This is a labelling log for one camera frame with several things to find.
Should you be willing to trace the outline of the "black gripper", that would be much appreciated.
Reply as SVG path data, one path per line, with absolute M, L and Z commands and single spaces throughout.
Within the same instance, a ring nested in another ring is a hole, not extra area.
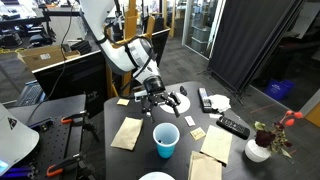
M 180 116 L 177 106 L 181 104 L 181 100 L 178 98 L 175 91 L 172 91 L 169 95 L 166 91 L 150 94 L 146 90 L 140 90 L 134 93 L 134 101 L 139 102 L 142 106 L 142 113 L 154 123 L 152 115 L 152 109 L 154 106 L 160 106 L 167 104 L 172 107 L 176 117 Z

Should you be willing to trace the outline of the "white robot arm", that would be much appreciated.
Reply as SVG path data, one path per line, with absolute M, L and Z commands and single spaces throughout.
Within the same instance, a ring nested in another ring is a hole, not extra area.
M 177 106 L 180 104 L 180 99 L 166 91 L 154 59 L 152 40 L 146 35 L 134 35 L 131 38 L 115 41 L 108 34 L 111 27 L 116 24 L 121 25 L 118 0 L 79 0 L 79 2 L 81 17 L 91 30 L 111 70 L 119 75 L 135 71 L 132 78 L 121 88 L 119 96 L 124 98 L 123 91 L 136 80 L 145 89 L 141 103 L 149 102 L 148 107 L 142 106 L 144 114 L 150 115 L 154 106 L 164 103 L 173 109 L 176 117 L 179 117 Z

